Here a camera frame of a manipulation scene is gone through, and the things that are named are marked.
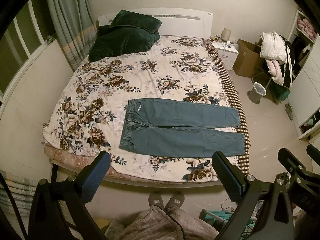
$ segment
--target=white jacket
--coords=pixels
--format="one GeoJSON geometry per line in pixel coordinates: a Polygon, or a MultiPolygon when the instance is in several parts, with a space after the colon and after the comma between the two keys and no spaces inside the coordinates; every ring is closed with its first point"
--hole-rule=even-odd
{"type": "Polygon", "coordinates": [[[284,40],[275,32],[263,33],[260,57],[277,60],[282,65],[286,61],[284,40]]]}

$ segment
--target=curtain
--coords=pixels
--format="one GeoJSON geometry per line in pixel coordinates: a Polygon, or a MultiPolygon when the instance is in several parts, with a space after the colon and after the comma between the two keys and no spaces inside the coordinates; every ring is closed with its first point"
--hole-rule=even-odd
{"type": "Polygon", "coordinates": [[[47,0],[58,39],[76,70],[96,39],[88,0],[47,0]]]}
{"type": "MultiPolygon", "coordinates": [[[[2,170],[0,170],[0,172],[9,187],[15,203],[17,204],[20,216],[29,216],[33,196],[35,195],[36,186],[38,183],[30,179],[20,178],[2,170]]],[[[3,212],[14,214],[10,199],[1,183],[0,207],[2,208],[3,212]]]]}

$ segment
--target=bed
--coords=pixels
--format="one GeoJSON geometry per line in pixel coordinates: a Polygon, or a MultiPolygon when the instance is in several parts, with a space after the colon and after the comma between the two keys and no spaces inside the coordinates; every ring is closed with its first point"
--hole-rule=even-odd
{"type": "MultiPolygon", "coordinates": [[[[53,168],[79,171],[105,150],[112,159],[105,180],[155,187],[218,184],[210,158],[165,158],[118,148],[127,101],[167,98],[237,108],[241,126],[221,130],[245,135],[244,154],[228,159],[248,174],[250,141],[245,115],[228,71],[206,39],[211,34],[212,14],[179,8],[132,11],[163,22],[160,40],[148,52],[82,62],[44,124],[44,153],[53,168]]],[[[99,17],[99,25],[110,24],[115,16],[99,17]]]]}

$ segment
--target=nightstand drawer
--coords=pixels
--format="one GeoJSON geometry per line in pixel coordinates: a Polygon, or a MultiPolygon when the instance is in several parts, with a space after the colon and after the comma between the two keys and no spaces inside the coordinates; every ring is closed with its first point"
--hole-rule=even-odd
{"type": "Polygon", "coordinates": [[[219,56],[222,58],[224,50],[222,50],[222,49],[216,49],[216,50],[218,51],[219,56]]]}
{"type": "Polygon", "coordinates": [[[224,63],[224,65],[226,66],[226,69],[228,71],[231,71],[233,68],[233,64],[235,63],[234,61],[226,61],[224,59],[222,59],[222,62],[224,63]]]}
{"type": "Polygon", "coordinates": [[[223,51],[223,54],[220,55],[222,60],[224,60],[224,61],[232,61],[232,62],[236,61],[237,56],[238,56],[238,54],[233,53],[233,52],[229,52],[229,51],[223,51]]]}

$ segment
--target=striped cloth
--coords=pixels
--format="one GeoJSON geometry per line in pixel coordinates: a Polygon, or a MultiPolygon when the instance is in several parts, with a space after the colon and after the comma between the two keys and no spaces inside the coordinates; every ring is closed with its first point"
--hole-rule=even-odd
{"type": "MultiPolygon", "coordinates": [[[[30,179],[20,178],[2,170],[0,170],[0,172],[10,189],[20,215],[29,216],[37,183],[30,179]]],[[[0,184],[0,207],[3,212],[14,214],[12,204],[2,184],[0,184]]]]}
{"type": "Polygon", "coordinates": [[[235,85],[233,84],[230,75],[227,69],[224,66],[221,57],[217,53],[216,49],[212,46],[209,40],[203,39],[205,48],[208,51],[209,56],[215,62],[215,66],[218,69],[219,76],[221,78],[221,85],[224,88],[226,95],[228,97],[229,103],[231,107],[237,108],[239,111],[239,118],[241,122],[241,126],[236,127],[236,131],[238,133],[243,133],[245,138],[245,153],[243,155],[238,156],[238,166],[239,169],[244,174],[249,174],[249,148],[251,146],[249,140],[249,132],[248,125],[244,115],[244,111],[238,97],[238,91],[236,90],[235,85]]]}

